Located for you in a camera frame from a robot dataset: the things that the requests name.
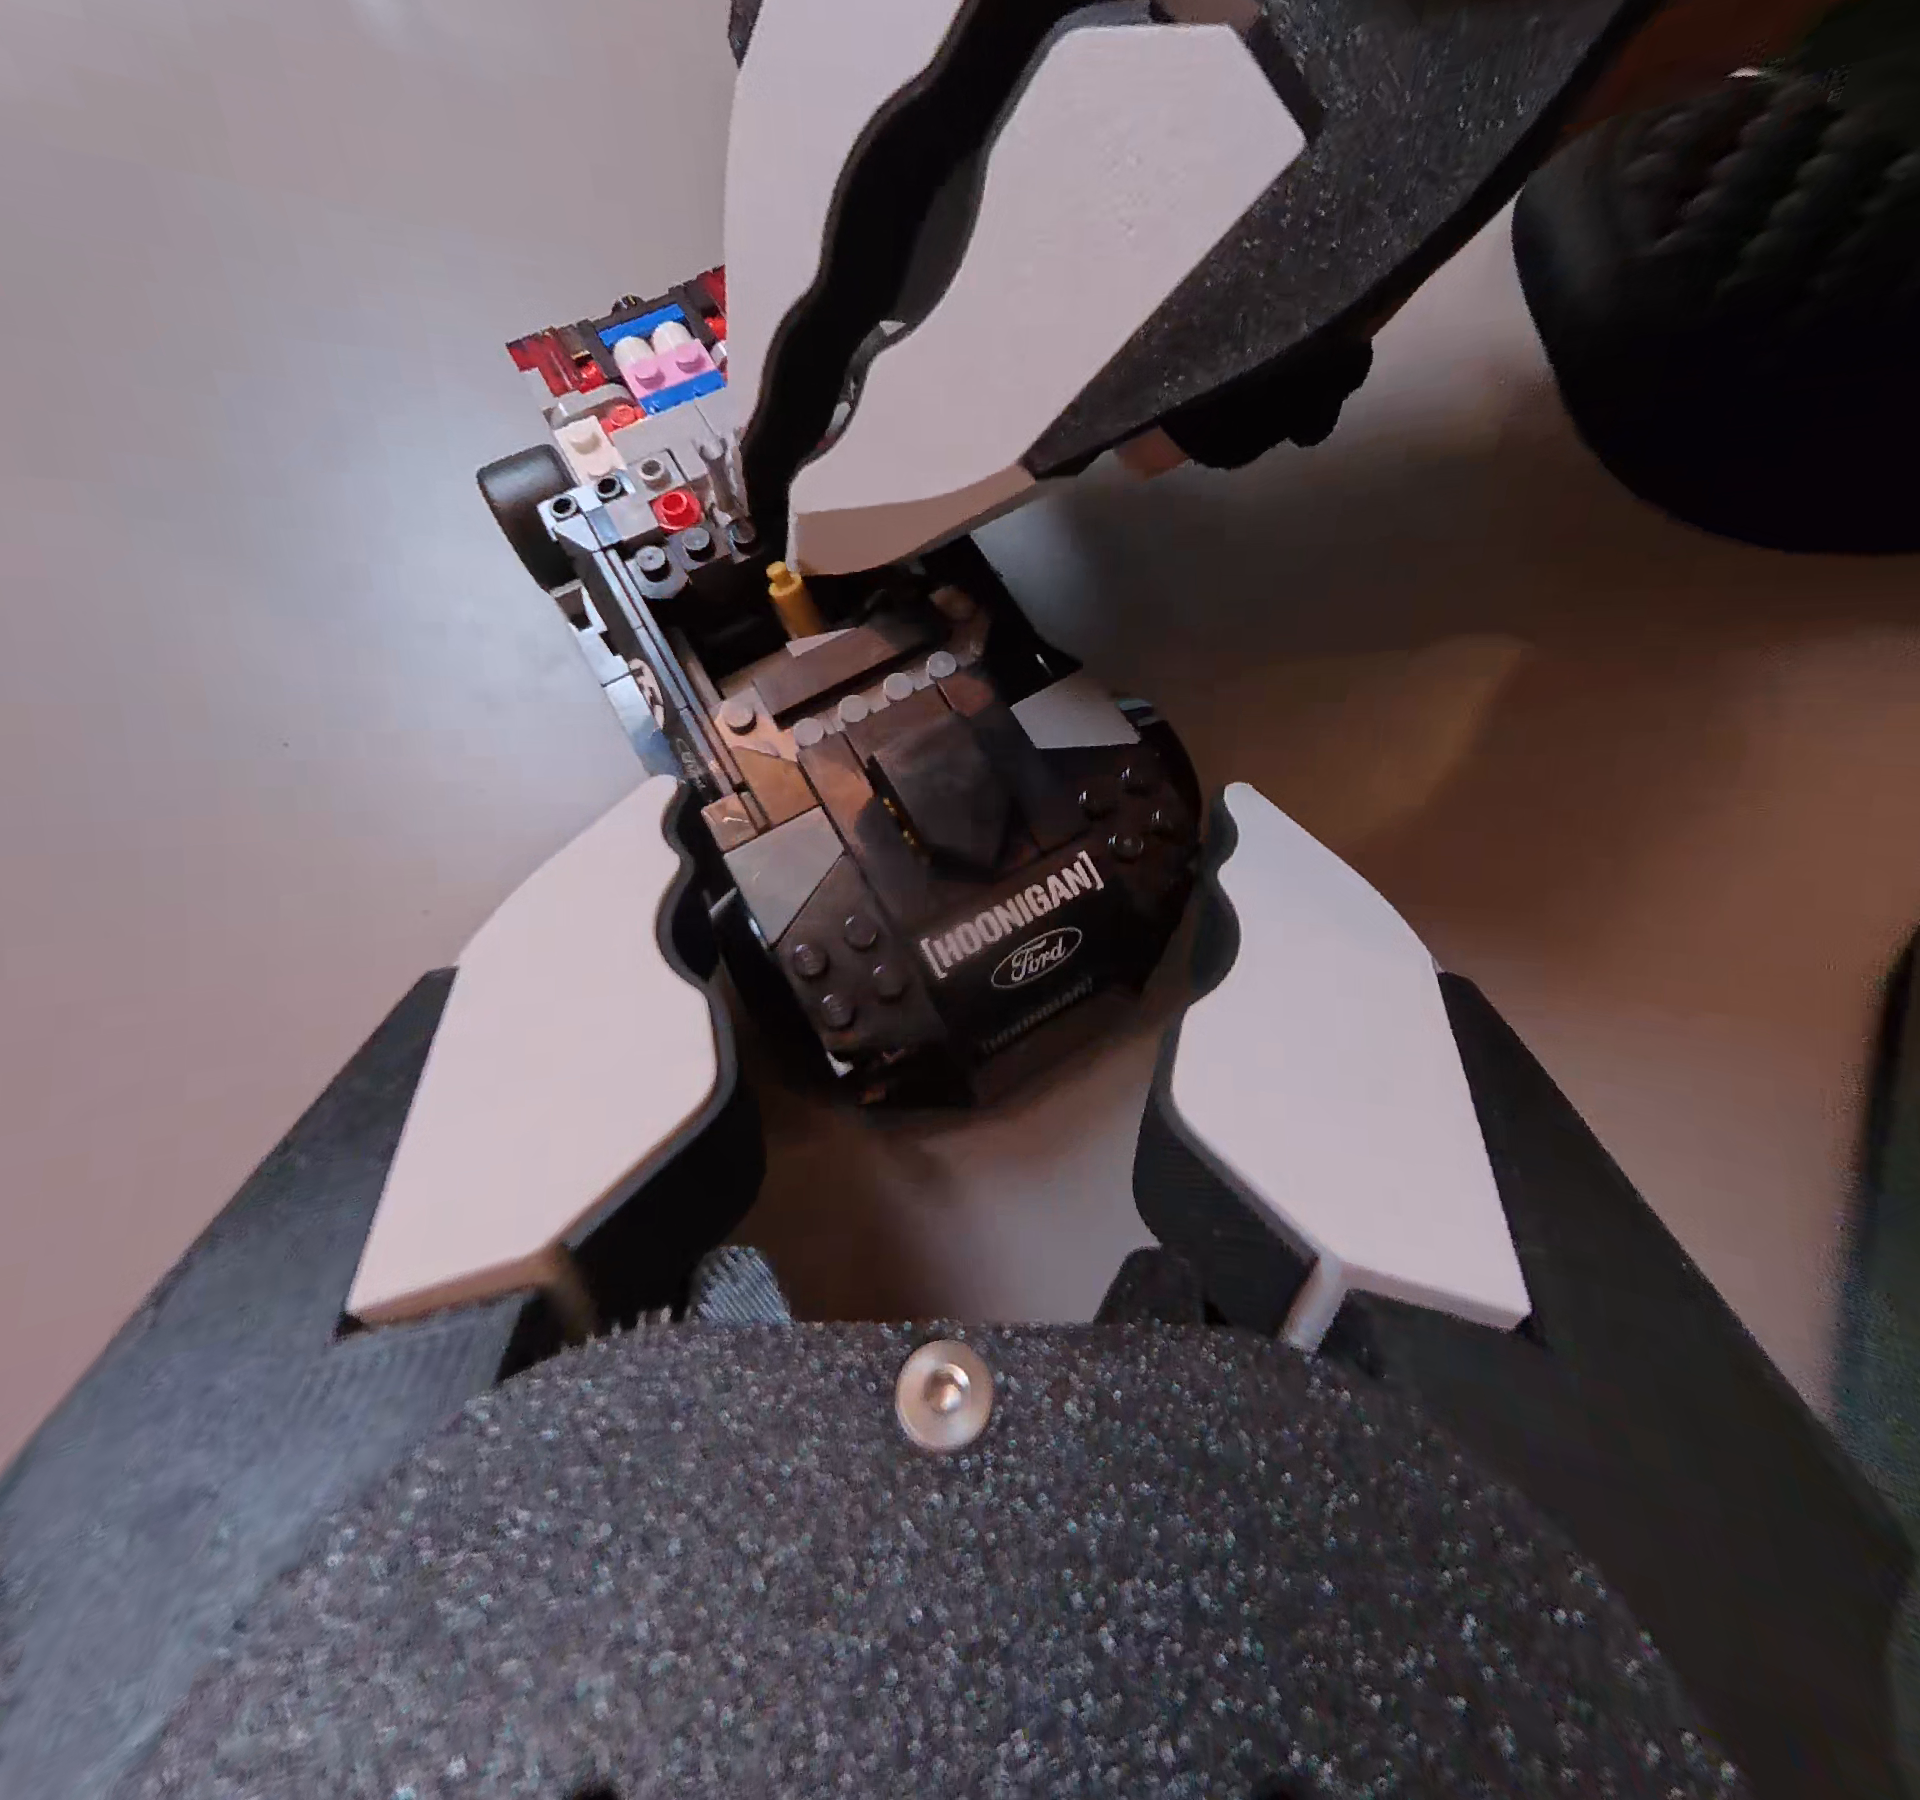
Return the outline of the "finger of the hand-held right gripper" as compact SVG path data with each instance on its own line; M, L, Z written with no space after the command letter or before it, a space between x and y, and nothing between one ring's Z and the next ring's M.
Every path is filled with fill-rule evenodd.
M864 572L1025 503L1042 434L1303 146L1233 26L1049 34L948 288L876 353L852 420L792 483L790 564Z
M784 547L794 477L925 206L890 198L923 148L910 111L972 1L758 1L728 137L723 261L745 500Z

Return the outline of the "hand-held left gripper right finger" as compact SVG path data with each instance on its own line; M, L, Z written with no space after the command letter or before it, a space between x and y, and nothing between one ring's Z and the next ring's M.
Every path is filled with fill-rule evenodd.
M1246 783L1215 803L1200 895L1135 1202L1202 1305L1304 1352L1366 1294L1517 1330L1532 1300L1428 946Z

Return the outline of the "black textured pad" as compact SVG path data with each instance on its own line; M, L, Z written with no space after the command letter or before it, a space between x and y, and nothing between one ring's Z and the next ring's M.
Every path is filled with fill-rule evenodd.
M1523 300L1637 498L1789 555L1917 553L1916 96L1916 47L1733 77L1523 182Z

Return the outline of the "black lego car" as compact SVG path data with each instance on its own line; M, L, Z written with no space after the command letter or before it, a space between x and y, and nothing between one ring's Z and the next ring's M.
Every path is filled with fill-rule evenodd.
M683 829L745 1006L862 1105L960 1105L1138 994L1194 887L1162 712L972 538L801 576L747 508L723 267L507 342L543 438L477 470Z

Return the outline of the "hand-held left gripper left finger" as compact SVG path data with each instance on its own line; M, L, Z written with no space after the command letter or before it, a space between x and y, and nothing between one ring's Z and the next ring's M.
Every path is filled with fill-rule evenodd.
M691 793L643 776L522 881L462 949L344 1298L363 1328L541 1294L607 1314L582 1247L738 1084Z

